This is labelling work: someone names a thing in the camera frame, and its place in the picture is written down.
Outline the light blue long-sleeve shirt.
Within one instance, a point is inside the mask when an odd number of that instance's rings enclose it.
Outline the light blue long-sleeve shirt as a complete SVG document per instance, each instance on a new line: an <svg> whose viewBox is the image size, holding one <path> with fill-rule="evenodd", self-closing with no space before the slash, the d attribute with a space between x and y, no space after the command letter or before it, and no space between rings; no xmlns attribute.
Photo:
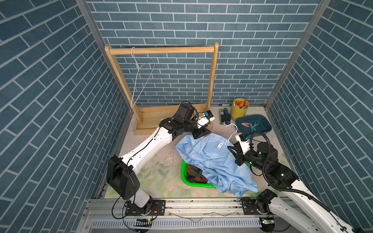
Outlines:
<svg viewBox="0 0 373 233"><path fill-rule="evenodd" d="M175 148L188 165L201 169L202 175L219 192L229 192L240 197L248 191L258 192L249 167L246 164L236 164L234 155L228 149L232 145L228 139L217 134L209 134L199 139L187 135Z"/></svg>

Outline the yellow metal bucket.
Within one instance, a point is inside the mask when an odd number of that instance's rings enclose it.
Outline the yellow metal bucket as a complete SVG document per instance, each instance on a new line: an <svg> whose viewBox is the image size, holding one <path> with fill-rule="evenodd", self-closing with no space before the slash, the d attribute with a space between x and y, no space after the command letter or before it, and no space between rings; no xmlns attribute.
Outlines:
<svg viewBox="0 0 373 233"><path fill-rule="evenodd" d="M233 120L236 120L237 118L245 116L246 111L247 111L248 107L250 106L248 101L247 101L247 104L246 104L247 108L245 108L245 109L239 109L239 108L234 106L234 102L243 101L243 100L245 100L245 99L237 98L237 99L233 100L232 108L231 108L231 111L230 111L230 116Z"/></svg>

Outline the red clothespins in bucket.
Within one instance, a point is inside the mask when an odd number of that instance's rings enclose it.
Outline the red clothespins in bucket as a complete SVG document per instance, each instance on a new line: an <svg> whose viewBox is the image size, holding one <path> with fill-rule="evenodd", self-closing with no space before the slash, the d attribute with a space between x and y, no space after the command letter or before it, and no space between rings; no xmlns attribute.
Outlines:
<svg viewBox="0 0 373 233"><path fill-rule="evenodd" d="M246 100L234 102L234 106L237 107L237 108L239 108L239 109L245 109L245 108L247 108L246 104L247 104Z"/></svg>

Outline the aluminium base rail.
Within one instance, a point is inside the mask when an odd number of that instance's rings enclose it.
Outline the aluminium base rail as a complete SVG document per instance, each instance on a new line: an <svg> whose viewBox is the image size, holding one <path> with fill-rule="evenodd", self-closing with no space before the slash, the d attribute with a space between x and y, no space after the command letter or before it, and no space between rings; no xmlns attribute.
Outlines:
<svg viewBox="0 0 373 233"><path fill-rule="evenodd" d="M319 229L289 199L268 213L255 198L161 198L149 213L116 199L89 201L79 233L312 233Z"/></svg>

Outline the teal plastic tub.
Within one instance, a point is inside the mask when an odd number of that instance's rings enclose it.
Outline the teal plastic tub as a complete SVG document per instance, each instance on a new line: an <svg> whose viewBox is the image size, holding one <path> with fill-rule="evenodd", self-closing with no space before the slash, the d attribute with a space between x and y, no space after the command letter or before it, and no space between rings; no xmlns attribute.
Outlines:
<svg viewBox="0 0 373 233"><path fill-rule="evenodd" d="M238 132L243 134L253 134L262 132L264 134L272 130L272 126L267 118L260 114L245 115L236 119Z"/></svg>

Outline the wooden clothes rack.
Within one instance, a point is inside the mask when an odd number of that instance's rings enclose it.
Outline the wooden clothes rack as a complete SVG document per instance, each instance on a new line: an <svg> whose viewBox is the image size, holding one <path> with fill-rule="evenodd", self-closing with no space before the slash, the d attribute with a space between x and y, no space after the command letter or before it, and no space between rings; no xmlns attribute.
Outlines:
<svg viewBox="0 0 373 233"><path fill-rule="evenodd" d="M143 67L136 92L133 92L137 68L130 50L105 46L113 74L129 106L132 96L137 97L151 71L149 66ZM140 65L156 63L153 78L136 105L130 106L136 119L135 135L153 133L161 120L173 116L183 101L192 103L198 112L210 109L219 54L217 42L212 46L135 48L134 54Z"/></svg>

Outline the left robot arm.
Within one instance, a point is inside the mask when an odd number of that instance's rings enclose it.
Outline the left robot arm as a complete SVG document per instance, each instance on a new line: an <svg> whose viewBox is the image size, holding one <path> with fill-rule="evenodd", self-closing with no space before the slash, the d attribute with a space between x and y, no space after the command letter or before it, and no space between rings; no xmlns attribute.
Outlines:
<svg viewBox="0 0 373 233"><path fill-rule="evenodd" d="M106 182L127 201L127 213L148 215L153 210L153 198L140 187L137 174L164 146L183 133L199 139L211 131L207 128L214 120L210 110L199 113L190 102L182 102L172 117L162 120L155 131L139 146L120 157L108 161Z"/></svg>

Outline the green plastic basket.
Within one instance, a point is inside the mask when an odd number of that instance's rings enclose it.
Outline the green plastic basket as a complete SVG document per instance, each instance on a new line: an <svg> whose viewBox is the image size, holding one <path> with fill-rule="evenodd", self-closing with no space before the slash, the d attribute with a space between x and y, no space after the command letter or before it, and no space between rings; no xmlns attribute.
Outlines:
<svg viewBox="0 0 373 233"><path fill-rule="evenodd" d="M182 162L182 181L192 187L215 188L215 186L203 175L203 171L194 165Z"/></svg>

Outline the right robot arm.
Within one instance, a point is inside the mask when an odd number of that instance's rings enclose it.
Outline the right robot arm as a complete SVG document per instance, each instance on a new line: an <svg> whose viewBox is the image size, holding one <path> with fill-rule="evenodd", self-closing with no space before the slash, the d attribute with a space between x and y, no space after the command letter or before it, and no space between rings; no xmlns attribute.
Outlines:
<svg viewBox="0 0 373 233"><path fill-rule="evenodd" d="M246 142L239 141L228 150L237 165L249 165L262 172L269 188L256 198L262 214L274 214L302 233L362 233L335 215L300 180L298 175L278 160L278 151L262 132Z"/></svg>

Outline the white wire hanger plaid shirt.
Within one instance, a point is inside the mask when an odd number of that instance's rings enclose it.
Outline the white wire hanger plaid shirt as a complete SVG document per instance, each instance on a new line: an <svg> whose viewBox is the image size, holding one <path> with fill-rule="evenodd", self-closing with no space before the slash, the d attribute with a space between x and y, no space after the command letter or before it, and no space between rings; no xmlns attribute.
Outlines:
<svg viewBox="0 0 373 233"><path fill-rule="evenodd" d="M138 63L137 59L135 58L134 49L135 49L135 47L132 47L131 50L130 50L130 55L134 59L135 65L136 65L136 68L137 68L137 73L136 73L136 77L135 77L133 92L136 92L138 80L141 78L141 73L140 72L142 71L143 67L144 66L149 66L151 71L150 71L149 76L146 80L146 83L143 85L143 87L142 87L141 91L139 92L139 94L137 95L137 97L135 98L134 95L132 96L131 102L130 102L131 108L133 108L136 105L140 96L144 92L144 89L145 89L146 85L148 84L149 80L153 78L153 71L154 71L154 68L155 68L155 65L156 65L156 63L154 61L143 63L143 64L140 65Z"/></svg>

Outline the blue black stapler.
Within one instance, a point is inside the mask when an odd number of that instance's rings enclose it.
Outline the blue black stapler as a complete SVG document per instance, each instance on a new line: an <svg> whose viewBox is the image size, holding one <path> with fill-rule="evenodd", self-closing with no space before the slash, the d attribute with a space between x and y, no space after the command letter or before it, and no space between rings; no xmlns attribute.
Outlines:
<svg viewBox="0 0 373 233"><path fill-rule="evenodd" d="M225 122L225 124L226 125L231 124L231 116L230 116L227 108L223 109L223 114L224 114L224 122Z"/></svg>

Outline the plaid long-sleeve shirt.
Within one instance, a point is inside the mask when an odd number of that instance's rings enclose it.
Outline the plaid long-sleeve shirt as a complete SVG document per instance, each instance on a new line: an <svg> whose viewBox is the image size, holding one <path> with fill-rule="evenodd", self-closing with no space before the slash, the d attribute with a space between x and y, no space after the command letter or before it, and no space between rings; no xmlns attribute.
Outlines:
<svg viewBox="0 0 373 233"><path fill-rule="evenodd" d="M188 165L187 166L187 181L190 183L208 183L208 179L202 174L203 171L196 166Z"/></svg>

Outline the white black stapler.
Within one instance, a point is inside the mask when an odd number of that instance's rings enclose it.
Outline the white black stapler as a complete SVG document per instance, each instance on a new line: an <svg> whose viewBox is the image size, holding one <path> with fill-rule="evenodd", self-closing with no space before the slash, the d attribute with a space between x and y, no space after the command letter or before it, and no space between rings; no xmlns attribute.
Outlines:
<svg viewBox="0 0 373 233"><path fill-rule="evenodd" d="M225 115L224 115L224 110L221 108L220 109L220 125L225 124Z"/></svg>

